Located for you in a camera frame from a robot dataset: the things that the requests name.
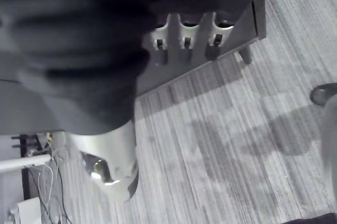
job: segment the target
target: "floor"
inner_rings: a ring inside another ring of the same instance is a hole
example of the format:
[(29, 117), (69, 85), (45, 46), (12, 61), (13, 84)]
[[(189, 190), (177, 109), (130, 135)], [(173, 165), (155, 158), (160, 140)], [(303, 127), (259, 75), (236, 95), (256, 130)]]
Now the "floor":
[(337, 0), (266, 0), (267, 38), (136, 102), (140, 183), (108, 202), (72, 149), (62, 165), (78, 223), (283, 223), (335, 211), (320, 158), (322, 110), (308, 94), (337, 80)]

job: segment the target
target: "striped carpet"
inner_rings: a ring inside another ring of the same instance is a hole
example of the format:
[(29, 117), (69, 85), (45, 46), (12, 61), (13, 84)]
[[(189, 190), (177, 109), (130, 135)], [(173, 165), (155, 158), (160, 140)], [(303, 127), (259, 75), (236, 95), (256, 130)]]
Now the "striped carpet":
[(108, 202), (75, 150), (62, 166), (74, 224), (283, 223), (334, 211), (320, 158), (320, 108), (337, 80), (337, 0), (266, 0), (252, 65), (227, 57), (136, 102), (140, 183)]

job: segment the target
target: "cabinet leg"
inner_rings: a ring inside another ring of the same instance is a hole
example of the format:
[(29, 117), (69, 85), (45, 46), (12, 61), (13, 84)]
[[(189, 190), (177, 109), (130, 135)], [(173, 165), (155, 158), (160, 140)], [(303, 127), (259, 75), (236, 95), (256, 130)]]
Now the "cabinet leg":
[(240, 56), (242, 57), (242, 60), (247, 65), (250, 65), (252, 63), (253, 57), (252, 57), (252, 52), (251, 52), (249, 46), (240, 49), (238, 52), (239, 52)]

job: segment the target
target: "shoe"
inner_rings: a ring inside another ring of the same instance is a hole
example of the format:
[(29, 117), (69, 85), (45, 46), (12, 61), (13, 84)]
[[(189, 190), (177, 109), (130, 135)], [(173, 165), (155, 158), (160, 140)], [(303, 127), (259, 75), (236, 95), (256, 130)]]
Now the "shoe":
[(324, 107), (326, 102), (337, 94), (337, 83), (329, 83), (315, 87), (310, 93), (312, 103)]
[(298, 219), (284, 224), (337, 224), (337, 218), (336, 214), (331, 212), (313, 219)]

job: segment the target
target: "wire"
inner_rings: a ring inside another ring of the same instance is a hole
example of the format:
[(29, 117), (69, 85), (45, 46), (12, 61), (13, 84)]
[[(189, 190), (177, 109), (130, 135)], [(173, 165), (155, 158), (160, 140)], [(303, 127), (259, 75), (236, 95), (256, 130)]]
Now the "wire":
[(69, 219), (69, 216), (67, 214), (67, 211), (65, 210), (65, 205), (64, 205), (64, 191), (63, 191), (63, 180), (62, 180), (62, 175), (61, 175), (61, 171), (60, 171), (60, 167), (58, 166), (58, 163), (55, 159), (53, 159), (54, 162), (56, 163), (56, 166), (57, 166), (57, 173), (58, 173), (58, 176), (60, 177), (60, 182), (61, 182), (61, 194), (62, 194), (62, 208), (63, 208), (63, 211), (64, 211), (64, 216), (67, 220), (67, 223), (68, 221), (70, 222), (70, 224), (73, 224), (72, 221)]
[[(53, 190), (53, 182), (54, 182), (54, 173), (53, 173), (53, 170), (51, 169), (51, 167), (49, 167), (48, 165), (46, 164), (43, 164), (43, 166), (46, 166), (50, 171), (51, 171), (51, 174), (52, 174), (52, 182), (51, 182), (51, 189), (49, 191), (49, 197), (48, 197), (48, 201), (47, 203), (45, 203), (47, 205), (47, 209), (49, 210), (49, 202), (51, 200), (51, 196), (52, 196), (52, 190)], [(38, 174), (38, 186), (39, 186), (39, 182), (40, 182), (40, 174)]]
[[(31, 174), (31, 176), (32, 176), (32, 178), (33, 178), (34, 185), (35, 185), (36, 189), (38, 190), (38, 185), (37, 185), (37, 182), (36, 182), (36, 180), (35, 180), (35, 178), (34, 178), (34, 175), (33, 175), (32, 171), (31, 171), (28, 167), (26, 167), (26, 166), (24, 166), (24, 167), (25, 167), (25, 168), (28, 170), (28, 172)], [(49, 211), (48, 211), (46, 205), (44, 204), (44, 202), (43, 202), (43, 200), (42, 200), (42, 198), (41, 198), (40, 192), (38, 192), (38, 198), (40, 199), (40, 201), (41, 201), (41, 203), (42, 203), (42, 206), (43, 206), (44, 210), (45, 210), (46, 213), (48, 214), (48, 218), (49, 218), (51, 224), (54, 224), (54, 223), (53, 223), (53, 220), (52, 220), (52, 217), (50, 216)]]

